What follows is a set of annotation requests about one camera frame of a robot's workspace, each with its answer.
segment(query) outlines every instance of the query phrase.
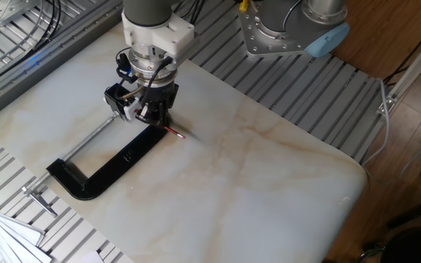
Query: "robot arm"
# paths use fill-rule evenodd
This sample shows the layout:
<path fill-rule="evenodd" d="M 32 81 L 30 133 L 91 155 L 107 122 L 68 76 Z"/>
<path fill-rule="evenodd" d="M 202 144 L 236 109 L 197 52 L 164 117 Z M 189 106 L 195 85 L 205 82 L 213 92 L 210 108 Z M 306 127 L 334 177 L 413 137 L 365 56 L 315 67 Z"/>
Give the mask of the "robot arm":
<path fill-rule="evenodd" d="M 138 119 L 167 128 L 168 110 L 178 92 L 178 66 L 197 47 L 194 26 L 172 11 L 180 0 L 124 0 L 121 15 L 129 54 L 121 54 L 118 74 L 137 89 L 116 84 L 105 91 L 107 103 L 127 121 Z"/>

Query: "white marble surface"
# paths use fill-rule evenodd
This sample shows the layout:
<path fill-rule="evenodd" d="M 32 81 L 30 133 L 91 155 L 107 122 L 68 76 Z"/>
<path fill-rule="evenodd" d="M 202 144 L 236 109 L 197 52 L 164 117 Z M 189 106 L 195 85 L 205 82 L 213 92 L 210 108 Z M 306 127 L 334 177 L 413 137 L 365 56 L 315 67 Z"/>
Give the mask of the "white marble surface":
<path fill-rule="evenodd" d="M 0 143 L 40 176 L 111 115 L 121 25 L 0 112 Z M 136 263 L 320 263 L 365 185 L 354 160 L 187 61 L 168 134 L 100 197 L 48 186 Z M 73 162 L 87 174 L 144 124 L 121 120 Z"/>

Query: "metal rod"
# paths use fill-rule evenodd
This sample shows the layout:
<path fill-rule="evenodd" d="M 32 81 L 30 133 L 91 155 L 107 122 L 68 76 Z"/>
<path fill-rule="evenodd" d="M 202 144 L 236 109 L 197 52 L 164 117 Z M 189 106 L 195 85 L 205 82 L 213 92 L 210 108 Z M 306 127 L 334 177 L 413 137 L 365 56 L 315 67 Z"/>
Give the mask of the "metal rod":
<path fill-rule="evenodd" d="M 113 116 L 109 117 L 106 121 L 104 121 L 100 126 L 98 126 L 93 132 L 91 132 L 84 140 L 82 140 L 78 145 L 76 145 L 70 152 L 68 152 L 62 159 L 64 161 L 69 161 L 76 153 L 84 148 L 93 138 L 95 138 L 101 131 L 107 128 L 117 117 L 119 116 L 118 113 L 113 114 Z M 26 197 L 31 197 L 35 202 L 43 207 L 49 214 L 53 217 L 56 217 L 55 211 L 51 209 L 50 205 L 39 195 L 36 194 L 37 188 L 40 187 L 48 178 L 50 177 L 50 173 L 46 172 L 42 177 L 38 178 L 35 182 L 33 182 L 29 187 L 23 187 L 22 191 L 26 195 Z"/>

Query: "metal bracket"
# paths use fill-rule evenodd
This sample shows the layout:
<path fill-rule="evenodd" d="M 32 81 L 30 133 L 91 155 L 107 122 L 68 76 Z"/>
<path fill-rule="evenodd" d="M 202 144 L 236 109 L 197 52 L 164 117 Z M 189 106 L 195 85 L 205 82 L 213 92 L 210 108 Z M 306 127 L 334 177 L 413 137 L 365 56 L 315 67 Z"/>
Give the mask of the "metal bracket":
<path fill-rule="evenodd" d="M 392 97 L 387 97 L 386 98 L 386 105 L 387 105 L 387 111 L 389 113 L 391 113 L 392 109 L 394 109 L 394 106 L 398 103 L 398 100 Z M 384 111 L 384 105 L 381 103 L 381 105 L 379 106 L 378 110 L 376 111 L 377 113 L 381 114 L 381 115 L 386 115 L 386 112 Z"/>
<path fill-rule="evenodd" d="M 27 10 L 36 7 L 39 3 L 39 0 L 0 0 L 0 27 L 16 19 Z"/>

